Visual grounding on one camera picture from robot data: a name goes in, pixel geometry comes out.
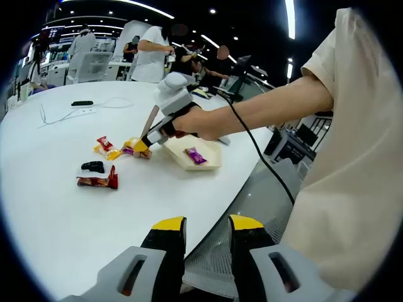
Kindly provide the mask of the person's right hand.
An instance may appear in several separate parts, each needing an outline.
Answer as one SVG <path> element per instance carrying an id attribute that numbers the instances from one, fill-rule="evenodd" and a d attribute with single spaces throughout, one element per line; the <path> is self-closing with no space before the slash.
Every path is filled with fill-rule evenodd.
<path id="1" fill-rule="evenodd" d="M 197 106 L 192 107 L 185 115 L 173 120 L 176 138 L 197 134 L 198 137 L 214 141 L 220 137 L 217 120 L 212 111 L 205 111 Z"/>

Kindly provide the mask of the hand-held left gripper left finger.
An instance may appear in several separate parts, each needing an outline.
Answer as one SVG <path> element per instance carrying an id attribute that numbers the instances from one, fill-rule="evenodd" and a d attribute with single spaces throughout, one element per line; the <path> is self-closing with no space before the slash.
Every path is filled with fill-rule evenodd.
<path id="1" fill-rule="evenodd" d="M 63 301 L 177 301 L 185 251 L 186 218 L 162 220 L 141 246 L 129 247 L 105 265 L 92 288 Z"/>

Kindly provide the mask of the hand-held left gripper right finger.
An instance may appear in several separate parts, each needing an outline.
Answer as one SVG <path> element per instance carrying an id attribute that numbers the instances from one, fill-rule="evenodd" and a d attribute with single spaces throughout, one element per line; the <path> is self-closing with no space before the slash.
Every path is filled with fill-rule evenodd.
<path id="1" fill-rule="evenodd" d="M 324 282 L 319 268 L 287 245 L 275 244 L 264 225 L 230 215 L 230 254 L 238 301 L 353 301 L 356 293 Z"/>

